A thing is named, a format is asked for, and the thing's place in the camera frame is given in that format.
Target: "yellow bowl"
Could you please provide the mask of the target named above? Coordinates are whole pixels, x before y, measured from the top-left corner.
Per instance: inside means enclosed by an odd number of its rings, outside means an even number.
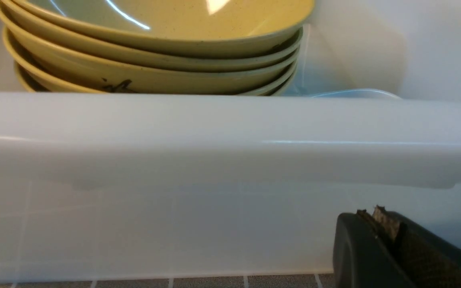
[[[77,84],[72,84],[68,81],[50,75],[35,61],[35,59],[33,59],[32,55],[19,44],[15,37],[6,28],[3,30],[2,40],[15,62],[19,66],[22,66],[22,70],[26,71],[26,74],[29,75],[34,82],[45,87],[47,90],[53,92],[104,93],[104,91],[98,91]],[[294,71],[296,71],[296,64],[292,64],[277,80],[261,88],[242,93],[241,95],[270,95],[270,93],[277,90],[279,86],[281,86],[283,82],[285,82],[285,80],[294,73]]]
[[[125,64],[80,53],[41,39],[15,24],[0,6],[0,19],[53,75],[96,90],[158,94],[238,94],[269,84],[298,57],[270,67],[226,73],[182,72]]]
[[[285,73],[282,76],[280,76],[277,80],[261,88],[254,89],[252,91],[248,91],[245,93],[241,93],[240,95],[269,96],[272,93],[274,93],[274,91],[276,91],[278,88],[280,88],[282,84],[284,84],[284,82],[286,82],[293,75],[293,73],[295,73],[296,68],[297,68],[297,63],[295,62],[291,64],[291,66],[289,66],[289,68],[285,71]]]
[[[26,89],[26,91],[47,92],[47,89],[35,81],[23,67],[20,67],[17,62],[13,63],[13,71],[15,72],[15,76],[17,76],[17,80],[22,85],[22,87]]]
[[[235,72],[268,67],[289,57],[289,54],[300,46],[303,36],[303,30],[300,29],[292,38],[281,44],[276,52],[259,57],[219,60],[179,57],[125,47],[75,33],[31,14],[12,0],[1,2],[21,27],[44,40],[101,58],[167,70]]]
[[[28,73],[40,85],[47,88],[49,91],[54,92],[78,92],[78,93],[103,93],[95,89],[86,88],[76,84],[72,84],[68,81],[61,80],[55,76],[50,75],[44,68],[42,68],[33,59],[31,54],[26,51],[15,38],[9,33],[8,29],[3,29],[3,44],[5,48],[13,57],[15,62],[22,66]]]
[[[94,38],[199,58],[267,54],[309,17],[315,0],[14,0]]]
[[[282,96],[282,94],[284,94],[284,92],[289,88],[289,86],[291,86],[291,84],[295,80],[295,76],[296,71],[293,72],[291,77],[289,77],[289,79],[286,82],[284,82],[282,85],[278,86],[274,91],[272,91],[270,96]]]

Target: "black object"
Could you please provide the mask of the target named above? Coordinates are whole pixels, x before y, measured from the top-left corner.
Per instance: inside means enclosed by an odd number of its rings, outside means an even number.
[[[395,212],[339,215],[337,288],[461,288],[461,250]]]

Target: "translucent plastic bin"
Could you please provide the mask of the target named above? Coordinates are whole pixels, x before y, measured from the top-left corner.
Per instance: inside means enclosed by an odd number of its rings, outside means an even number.
[[[461,2],[305,28],[287,95],[404,100],[18,93],[0,40],[0,282],[329,272],[376,204],[461,248]]]

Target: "speckled bowl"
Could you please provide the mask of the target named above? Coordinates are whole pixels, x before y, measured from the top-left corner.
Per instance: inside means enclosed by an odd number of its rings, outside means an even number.
[[[161,54],[269,54],[309,17],[315,0],[14,0],[71,31]]]
[[[75,33],[47,22],[12,0],[1,0],[12,18],[28,32],[61,46],[101,58],[145,67],[192,72],[235,72],[268,67],[285,60],[300,46],[303,30],[281,44],[272,53],[242,59],[201,59],[153,53],[113,44]]]
[[[48,90],[44,86],[40,85],[35,81],[26,70],[21,67],[17,62],[13,63],[13,71],[17,80],[22,85],[22,87],[28,92],[47,92]]]
[[[95,90],[122,93],[234,95],[276,80],[295,62],[299,48],[287,60],[270,67],[226,73],[181,72],[125,64],[84,54],[39,38],[15,24],[0,6],[0,19],[17,41],[52,75]]]
[[[8,29],[3,30],[3,44],[13,57],[15,62],[27,71],[27,74],[37,83],[54,92],[79,92],[79,93],[103,93],[95,89],[86,88],[80,85],[72,84],[49,74],[33,59],[31,54],[26,51],[15,38],[11,35]]]
[[[35,89],[35,86],[31,85],[33,83],[37,83],[41,87],[44,87],[47,90],[53,92],[105,93],[104,91],[86,88],[51,75],[48,71],[42,68],[42,66],[40,66],[40,64],[38,64],[35,59],[33,59],[32,55],[19,44],[19,42],[8,29],[3,30],[2,40],[6,49],[14,58],[16,65],[19,67],[22,66],[18,71],[16,71],[16,74],[18,75],[18,80],[20,83],[28,91],[31,91],[31,89],[33,89],[33,91],[38,91],[38,89]],[[283,86],[283,83],[289,77],[292,77],[295,71],[296,64],[292,64],[289,68],[286,69],[284,74],[275,81],[261,88],[242,93],[241,95],[270,95],[280,86]]]

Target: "black painted design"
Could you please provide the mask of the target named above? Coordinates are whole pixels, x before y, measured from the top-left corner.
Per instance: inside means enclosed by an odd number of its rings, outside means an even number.
[[[104,82],[108,82],[108,80],[106,78],[102,78],[102,80]],[[109,85],[106,85],[106,86],[103,86],[102,88],[110,93],[117,93],[117,92],[121,92],[121,93],[137,93],[136,91],[132,90],[132,89],[129,89],[129,85],[133,83],[132,80],[130,79],[127,79],[127,80],[124,80],[122,82],[120,82],[120,84],[118,84],[117,86],[113,86],[112,84],[109,84]]]

